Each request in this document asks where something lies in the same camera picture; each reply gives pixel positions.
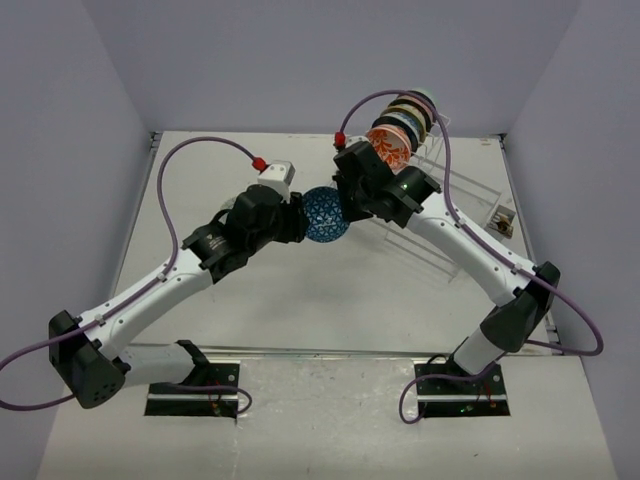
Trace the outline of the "orange floral bowl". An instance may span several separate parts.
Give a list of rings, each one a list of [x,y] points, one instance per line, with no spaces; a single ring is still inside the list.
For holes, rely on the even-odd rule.
[[[398,173],[409,164],[410,141],[399,127],[379,125],[371,128],[365,137],[372,144],[378,156],[394,173]]]

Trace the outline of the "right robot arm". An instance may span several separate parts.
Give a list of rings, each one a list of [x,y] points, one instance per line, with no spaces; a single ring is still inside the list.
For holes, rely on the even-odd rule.
[[[479,327],[454,351],[446,368],[448,385],[467,393],[482,371],[504,353],[516,353],[546,315],[559,270],[535,265],[499,243],[464,213],[446,203],[441,185],[415,166],[393,172],[373,146],[358,141],[336,154],[338,187],[349,222],[378,218],[440,249],[482,288],[494,304]]]

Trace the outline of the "yellow leaf pattern bowl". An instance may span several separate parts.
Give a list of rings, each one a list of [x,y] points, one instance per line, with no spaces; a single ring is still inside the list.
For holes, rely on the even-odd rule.
[[[383,116],[391,114],[396,116],[403,115],[407,122],[411,122],[411,124],[415,126],[419,141],[423,142],[426,139],[431,123],[429,122],[429,118],[425,117],[418,109],[411,105],[402,104],[389,106],[382,112]]]

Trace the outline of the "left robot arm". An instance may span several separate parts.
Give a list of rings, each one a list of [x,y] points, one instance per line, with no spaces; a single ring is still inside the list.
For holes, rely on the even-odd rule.
[[[134,347],[132,340],[172,308],[245,267],[270,242],[301,242],[309,221],[303,196],[283,198],[254,184],[172,251],[170,258],[106,304],[49,323],[51,364],[85,409],[121,389],[160,384],[176,392],[227,392],[207,385],[209,363],[190,341]]]

